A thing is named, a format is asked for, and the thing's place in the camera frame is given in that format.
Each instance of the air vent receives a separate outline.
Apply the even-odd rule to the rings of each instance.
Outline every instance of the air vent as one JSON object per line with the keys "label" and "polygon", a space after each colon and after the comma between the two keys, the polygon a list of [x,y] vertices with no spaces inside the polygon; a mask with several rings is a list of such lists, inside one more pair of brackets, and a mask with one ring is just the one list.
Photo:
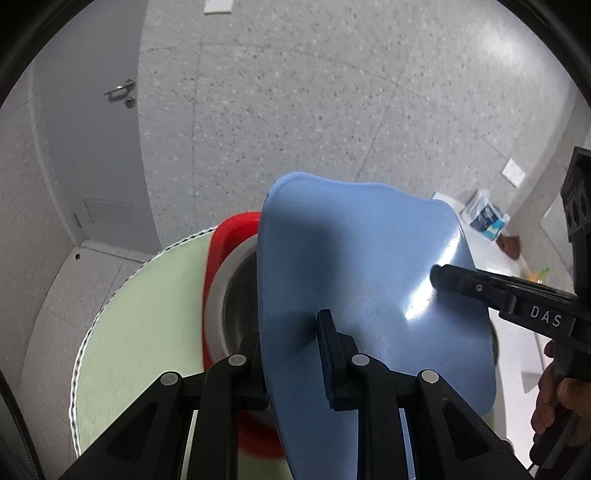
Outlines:
{"label": "air vent", "polygon": [[87,197],[84,199],[84,206],[92,223],[132,223],[134,219],[131,202]]}

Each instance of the door lock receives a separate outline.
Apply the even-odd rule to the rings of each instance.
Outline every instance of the door lock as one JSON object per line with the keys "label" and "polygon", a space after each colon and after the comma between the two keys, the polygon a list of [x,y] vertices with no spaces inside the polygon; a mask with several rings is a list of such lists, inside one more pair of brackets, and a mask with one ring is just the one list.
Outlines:
{"label": "door lock", "polygon": [[135,98],[127,97],[125,100],[123,100],[123,103],[127,108],[133,108],[135,106]]}

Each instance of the metal bowl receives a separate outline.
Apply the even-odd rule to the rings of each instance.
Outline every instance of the metal bowl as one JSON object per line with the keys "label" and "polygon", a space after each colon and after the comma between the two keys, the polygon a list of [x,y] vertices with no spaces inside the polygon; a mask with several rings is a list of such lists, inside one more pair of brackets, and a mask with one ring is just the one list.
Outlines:
{"label": "metal bowl", "polygon": [[242,339],[258,332],[256,237],[238,245],[213,278],[203,326],[214,363],[238,353]]}

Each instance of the white door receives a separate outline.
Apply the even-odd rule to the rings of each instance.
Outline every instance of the white door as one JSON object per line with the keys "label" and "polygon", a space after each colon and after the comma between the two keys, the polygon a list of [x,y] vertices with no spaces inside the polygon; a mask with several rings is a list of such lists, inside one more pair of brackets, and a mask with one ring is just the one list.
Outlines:
{"label": "white door", "polygon": [[57,179],[86,236],[155,253],[134,101],[146,6],[94,0],[38,55],[34,84]]}

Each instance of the metal screw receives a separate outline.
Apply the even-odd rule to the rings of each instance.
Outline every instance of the metal screw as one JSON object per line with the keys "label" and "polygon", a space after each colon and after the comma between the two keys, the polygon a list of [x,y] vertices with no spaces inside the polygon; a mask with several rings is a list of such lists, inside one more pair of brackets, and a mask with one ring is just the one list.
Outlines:
{"label": "metal screw", "polygon": [[437,375],[437,372],[434,372],[433,370],[425,370],[421,374],[421,377],[427,383],[436,383],[439,380],[439,375]]}
{"label": "metal screw", "polygon": [[358,353],[357,355],[353,356],[351,361],[354,365],[357,365],[358,367],[365,367],[365,365],[369,363],[369,357],[367,355],[362,355],[361,353]]}
{"label": "metal screw", "polygon": [[244,365],[246,363],[246,357],[241,354],[232,355],[228,359],[228,363],[233,367],[239,367],[240,365]]}
{"label": "metal screw", "polygon": [[176,382],[178,382],[178,375],[174,372],[168,372],[160,377],[160,383],[166,387],[174,385]]}
{"label": "metal screw", "polygon": [[123,103],[127,108],[133,108],[135,106],[135,98],[127,97],[125,100],[123,100]]}

